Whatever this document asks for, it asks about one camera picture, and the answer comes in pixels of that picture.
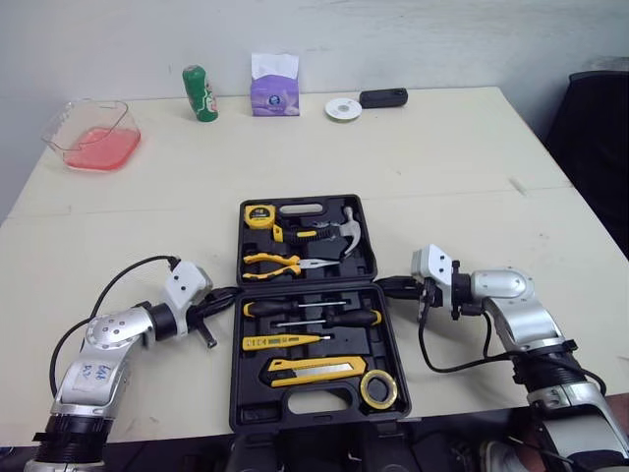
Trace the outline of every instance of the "green bottle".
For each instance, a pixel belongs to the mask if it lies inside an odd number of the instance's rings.
[[[182,74],[190,106],[199,121],[214,121],[218,118],[216,100],[209,86],[205,70],[201,66],[188,66]]]

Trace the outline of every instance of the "pliers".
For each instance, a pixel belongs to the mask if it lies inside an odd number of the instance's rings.
[[[290,258],[284,258],[276,254],[258,253],[252,256],[245,256],[243,258],[245,264],[255,263],[278,263],[284,267],[266,273],[243,273],[243,278],[251,280],[268,280],[276,275],[280,275],[286,272],[292,272],[293,275],[299,275],[303,269],[306,268],[319,268],[325,266],[334,266],[339,264],[339,261],[326,261],[325,259],[301,259],[299,256],[292,256]]]

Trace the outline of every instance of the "tape measure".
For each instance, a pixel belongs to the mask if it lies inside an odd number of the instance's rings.
[[[386,388],[384,395],[378,395],[375,398],[375,393],[382,393],[383,387]],[[397,399],[397,384],[395,380],[386,372],[379,369],[368,371],[361,379],[361,397],[367,405],[376,410],[386,410]]]
[[[252,229],[271,229],[275,223],[275,206],[245,206],[245,222]]]

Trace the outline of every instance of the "black toolbox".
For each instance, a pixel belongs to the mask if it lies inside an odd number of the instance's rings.
[[[245,221],[246,209],[261,206],[258,216],[274,219],[286,234],[296,228],[312,228],[322,224],[345,223],[347,210],[361,228],[360,241],[346,257],[342,255],[351,244],[351,237],[309,240],[299,244],[277,242],[273,229],[253,229]],[[235,307],[234,346],[229,423],[235,433],[261,433],[301,428],[311,425],[339,424],[360,421],[392,421],[411,411],[411,400],[400,362],[393,329],[386,314],[384,294],[373,282],[377,269],[361,201],[356,195],[306,197],[294,199],[260,199],[240,205],[238,235],[238,284],[243,288]],[[266,280],[249,279],[246,273],[272,272],[281,265],[272,262],[245,264],[244,257],[259,253],[297,255],[301,259],[341,260],[339,265],[304,269],[299,275],[283,272]],[[299,304],[345,301],[342,306],[308,307],[268,317],[247,317],[248,304],[264,300],[290,301]],[[326,315],[343,317],[350,310],[376,310],[381,323],[369,327],[324,327],[305,324],[275,327],[280,322],[317,320]],[[286,348],[245,351],[243,337],[280,333],[320,334],[332,338]],[[360,377],[327,380],[290,386],[270,386],[267,370],[272,360],[301,360],[337,356],[361,356],[365,373],[383,370],[395,381],[397,398],[386,409],[367,405],[361,396]],[[386,397],[390,388],[385,383],[369,383],[370,395],[377,401]],[[298,392],[326,390],[342,398],[346,409],[295,413],[289,408],[291,395]]]

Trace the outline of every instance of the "tissue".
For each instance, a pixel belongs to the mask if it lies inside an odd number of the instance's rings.
[[[254,116],[299,115],[299,57],[252,54],[251,100]]]

